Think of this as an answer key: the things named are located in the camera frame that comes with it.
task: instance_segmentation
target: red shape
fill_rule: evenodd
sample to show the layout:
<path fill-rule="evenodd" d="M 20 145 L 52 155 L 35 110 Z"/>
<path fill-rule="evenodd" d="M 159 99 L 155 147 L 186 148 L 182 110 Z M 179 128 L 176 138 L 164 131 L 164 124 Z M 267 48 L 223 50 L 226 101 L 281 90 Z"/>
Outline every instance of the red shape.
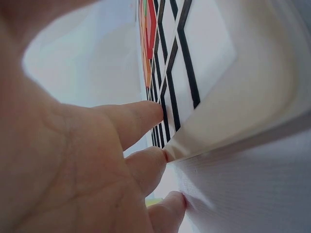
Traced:
<path fill-rule="evenodd" d="M 152 59 L 156 37 L 156 12 L 153 0 L 148 0 L 146 18 L 147 18 L 147 33 L 146 33 L 147 58 Z"/>

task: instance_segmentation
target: hand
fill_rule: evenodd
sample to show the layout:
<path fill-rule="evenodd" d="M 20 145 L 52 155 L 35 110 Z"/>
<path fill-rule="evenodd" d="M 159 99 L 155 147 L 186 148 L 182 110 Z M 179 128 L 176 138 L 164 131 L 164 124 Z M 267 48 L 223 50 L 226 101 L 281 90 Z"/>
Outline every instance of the hand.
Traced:
<path fill-rule="evenodd" d="M 162 120 L 152 102 L 60 104 L 25 77 L 21 56 L 56 17 L 91 1 L 0 2 L 0 232 L 177 232 L 178 192 L 147 209 L 166 165 L 159 148 L 123 151 Z"/>

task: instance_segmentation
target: finger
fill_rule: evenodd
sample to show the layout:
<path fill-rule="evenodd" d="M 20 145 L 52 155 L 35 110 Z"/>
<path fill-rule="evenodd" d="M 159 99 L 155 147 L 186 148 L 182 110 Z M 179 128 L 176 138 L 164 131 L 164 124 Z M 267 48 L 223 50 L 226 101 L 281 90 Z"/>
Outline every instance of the finger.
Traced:
<path fill-rule="evenodd" d="M 23 52 L 32 39 L 56 18 L 96 0 L 4 0 L 0 13 Z"/>
<path fill-rule="evenodd" d="M 167 158 L 162 149 L 151 147 L 132 154 L 125 162 L 146 197 L 160 183 Z"/>
<path fill-rule="evenodd" d="M 162 202 L 149 207 L 155 233 L 177 233 L 186 211 L 186 201 L 179 192 L 171 192 Z"/>
<path fill-rule="evenodd" d="M 118 131 L 123 150 L 140 140 L 152 127 L 163 120 L 161 105 L 141 101 L 125 105 L 106 105 L 95 108 L 105 114 Z"/>

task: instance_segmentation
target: curved white edge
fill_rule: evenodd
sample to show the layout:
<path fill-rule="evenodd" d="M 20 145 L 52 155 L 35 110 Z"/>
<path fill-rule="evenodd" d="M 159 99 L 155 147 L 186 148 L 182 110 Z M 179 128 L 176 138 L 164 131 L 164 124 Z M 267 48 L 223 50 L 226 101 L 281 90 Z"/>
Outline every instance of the curved white edge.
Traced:
<path fill-rule="evenodd" d="M 294 58 L 296 60 L 296 68 L 298 72 L 298 81 L 293 100 L 288 104 L 284 111 L 266 122 L 265 125 L 260 125 L 251 128 L 247 131 L 238 132 L 228 138 L 223 138 L 210 144 L 202 138 L 196 138 L 196 131 L 185 132 L 182 128 L 175 134 L 171 141 L 166 145 L 164 150 L 167 152 L 170 161 L 185 159 L 199 155 L 203 152 L 227 146 L 229 144 L 238 142 L 242 139 L 255 136 L 264 131 L 280 126 L 287 121 L 303 115 L 311 109 L 311 46 L 310 35 L 305 28 L 298 12 L 291 5 L 288 0 L 269 0 L 268 5 L 273 9 L 275 16 L 280 20 L 284 27 L 286 34 L 290 40 L 290 44 L 294 51 Z M 194 111 L 190 119 L 185 123 L 187 124 L 191 118 L 198 118 L 198 108 Z M 208 119 L 203 122 L 201 132 L 204 134 L 204 124 L 208 124 Z"/>

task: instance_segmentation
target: green object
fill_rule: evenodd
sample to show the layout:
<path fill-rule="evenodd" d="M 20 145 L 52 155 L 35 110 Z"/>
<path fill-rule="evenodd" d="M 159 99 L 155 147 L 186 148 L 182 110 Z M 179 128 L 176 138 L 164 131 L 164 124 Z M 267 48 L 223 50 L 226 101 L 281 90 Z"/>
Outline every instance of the green object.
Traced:
<path fill-rule="evenodd" d="M 143 0 L 145 16 L 147 16 L 147 0 Z"/>
<path fill-rule="evenodd" d="M 149 207 L 151 205 L 158 204 L 162 200 L 163 199 L 149 199 L 149 200 L 145 200 L 145 203 L 146 203 L 146 206 Z"/>

